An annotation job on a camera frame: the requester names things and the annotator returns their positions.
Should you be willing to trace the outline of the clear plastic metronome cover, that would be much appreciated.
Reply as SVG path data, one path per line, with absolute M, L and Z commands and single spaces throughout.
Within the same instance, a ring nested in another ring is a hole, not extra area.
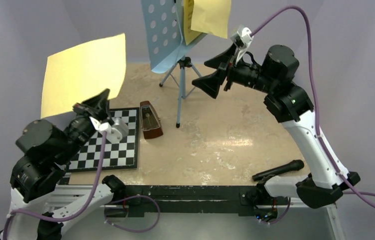
M 141 107 L 141 120 L 144 131 L 155 130 L 161 127 L 161 123 L 155 109 L 149 104 Z

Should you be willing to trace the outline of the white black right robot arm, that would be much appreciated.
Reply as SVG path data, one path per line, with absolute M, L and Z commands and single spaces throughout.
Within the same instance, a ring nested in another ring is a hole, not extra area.
M 339 162 L 317 125 L 317 110 L 309 95 L 294 83 L 300 65 L 294 51 L 285 45 L 273 45 L 262 63 L 236 61 L 236 51 L 231 45 L 207 60 L 205 65 L 214 72 L 193 80 L 193 86 L 213 99 L 220 88 L 228 91 L 233 84 L 264 93 L 264 105 L 295 141 L 310 170 L 302 176 L 274 173 L 264 177 L 258 181 L 251 201 L 267 204 L 277 197 L 298 198 L 312 209 L 334 204 L 361 178 Z

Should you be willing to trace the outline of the brown wooden metronome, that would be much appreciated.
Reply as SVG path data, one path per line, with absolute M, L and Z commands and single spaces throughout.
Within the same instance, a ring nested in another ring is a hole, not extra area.
M 143 136 L 146 140 L 161 137 L 164 132 L 158 114 L 149 101 L 140 102 L 140 117 Z

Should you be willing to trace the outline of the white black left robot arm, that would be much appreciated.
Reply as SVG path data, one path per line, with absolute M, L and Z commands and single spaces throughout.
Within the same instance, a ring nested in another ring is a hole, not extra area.
M 45 211 L 45 205 L 64 177 L 67 165 L 96 133 L 102 143 L 117 143 L 128 135 L 122 120 L 113 120 L 105 89 L 73 105 L 76 116 L 65 129 L 46 119 L 28 124 L 16 145 L 23 152 L 11 177 L 11 203 L 0 240 L 60 240 L 82 217 L 99 206 L 120 204 L 126 185 L 116 176 L 96 178 L 91 192 L 62 209 Z

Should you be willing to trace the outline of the yellow sheet music paper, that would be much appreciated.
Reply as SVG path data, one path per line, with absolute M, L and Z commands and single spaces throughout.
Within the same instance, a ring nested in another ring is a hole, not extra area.
M 91 40 L 47 58 L 41 97 L 41 118 L 68 113 L 81 103 L 109 89 L 116 98 L 127 68 L 124 33 Z

